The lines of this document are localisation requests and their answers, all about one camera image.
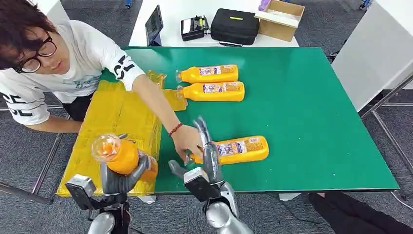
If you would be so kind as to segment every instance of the yellow plastic bottle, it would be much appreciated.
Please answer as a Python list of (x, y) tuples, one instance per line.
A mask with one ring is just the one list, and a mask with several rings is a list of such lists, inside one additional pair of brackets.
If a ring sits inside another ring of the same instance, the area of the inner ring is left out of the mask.
[[(139, 151), (135, 144), (126, 139), (119, 139), (111, 133), (102, 134), (92, 144), (92, 155), (97, 161), (106, 162), (108, 167), (119, 174), (130, 174), (139, 164)], [(148, 156), (150, 161), (140, 180), (154, 180), (158, 174), (156, 160)]]
[[(244, 137), (233, 140), (216, 142), (220, 156), (220, 164), (258, 161), (267, 158), (269, 148), (263, 136)], [(195, 163), (202, 163), (202, 159), (194, 154), (189, 155)]]
[(244, 83), (195, 83), (187, 87), (178, 86), (184, 98), (193, 101), (242, 101), (245, 96)]
[(176, 79), (188, 83), (231, 82), (238, 80), (237, 65), (221, 65), (211, 67), (190, 67), (185, 71), (176, 70)]

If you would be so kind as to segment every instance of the black carrying case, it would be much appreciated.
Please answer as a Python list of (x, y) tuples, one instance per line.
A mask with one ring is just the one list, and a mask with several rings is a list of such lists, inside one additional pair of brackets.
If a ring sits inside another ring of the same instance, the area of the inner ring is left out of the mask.
[(220, 8), (211, 24), (211, 37), (219, 42), (252, 45), (259, 21), (254, 13)]

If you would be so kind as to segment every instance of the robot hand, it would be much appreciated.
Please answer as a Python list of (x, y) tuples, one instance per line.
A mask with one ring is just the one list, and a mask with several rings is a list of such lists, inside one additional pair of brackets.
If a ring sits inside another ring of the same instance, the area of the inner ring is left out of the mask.
[(147, 155), (139, 156), (138, 166), (127, 176), (112, 171), (106, 163), (100, 164), (100, 179), (102, 181), (102, 190), (106, 195), (125, 194), (132, 190), (143, 172), (149, 166)]
[(169, 167), (172, 173), (184, 180), (185, 187), (199, 201), (206, 201), (204, 212), (207, 222), (218, 234), (252, 234), (248, 226), (238, 219), (234, 190), (223, 180), (217, 147), (211, 141), (205, 121), (199, 117), (194, 124), (203, 143), (202, 168), (187, 171), (171, 160)]

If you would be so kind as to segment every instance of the hand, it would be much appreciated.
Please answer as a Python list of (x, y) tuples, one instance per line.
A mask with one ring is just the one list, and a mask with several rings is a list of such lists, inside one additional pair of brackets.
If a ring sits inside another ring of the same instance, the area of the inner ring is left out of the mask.
[(185, 150), (191, 150), (195, 156), (202, 158), (202, 149), (199, 149), (199, 147), (202, 147), (202, 141), (198, 129), (188, 125), (182, 125), (172, 134), (172, 139), (176, 152), (184, 163), (187, 163)]

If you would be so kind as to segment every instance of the beaded bracelet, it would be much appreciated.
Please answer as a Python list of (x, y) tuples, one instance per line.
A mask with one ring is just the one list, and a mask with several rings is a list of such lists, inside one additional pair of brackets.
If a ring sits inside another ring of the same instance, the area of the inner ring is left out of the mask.
[(178, 124), (176, 127), (174, 127), (173, 129), (172, 129), (172, 131), (170, 132), (170, 133), (168, 133), (168, 136), (170, 137), (172, 134), (174, 134), (177, 130), (178, 130), (178, 128), (180, 128), (182, 125), (184, 125), (183, 123), (180, 123), (180, 124)]

